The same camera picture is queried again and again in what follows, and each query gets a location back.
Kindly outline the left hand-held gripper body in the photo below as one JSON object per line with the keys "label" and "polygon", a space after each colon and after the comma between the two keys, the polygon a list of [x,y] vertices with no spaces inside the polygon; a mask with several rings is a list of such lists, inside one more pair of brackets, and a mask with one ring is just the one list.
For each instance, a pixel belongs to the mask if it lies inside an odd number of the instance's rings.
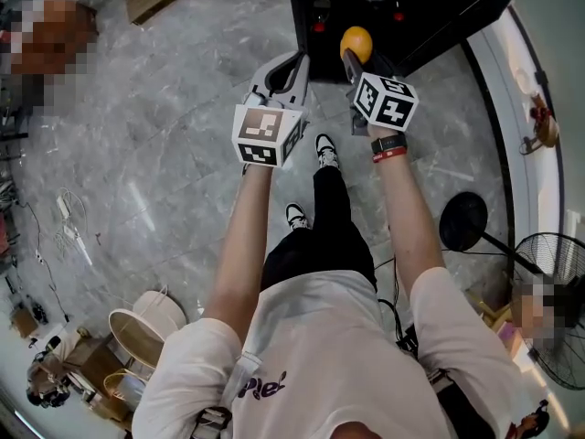
{"label": "left hand-held gripper body", "polygon": [[252,88],[235,107],[232,143],[246,165],[282,168],[303,137],[306,89],[269,95]]}

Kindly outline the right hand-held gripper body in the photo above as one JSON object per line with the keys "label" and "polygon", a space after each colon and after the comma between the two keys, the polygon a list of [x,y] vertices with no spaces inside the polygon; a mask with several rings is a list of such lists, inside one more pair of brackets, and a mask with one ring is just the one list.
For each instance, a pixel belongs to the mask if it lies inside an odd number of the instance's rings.
{"label": "right hand-held gripper body", "polygon": [[367,72],[347,77],[352,84],[348,93],[352,135],[367,136],[369,125],[398,132],[407,130],[419,105],[413,86]]}

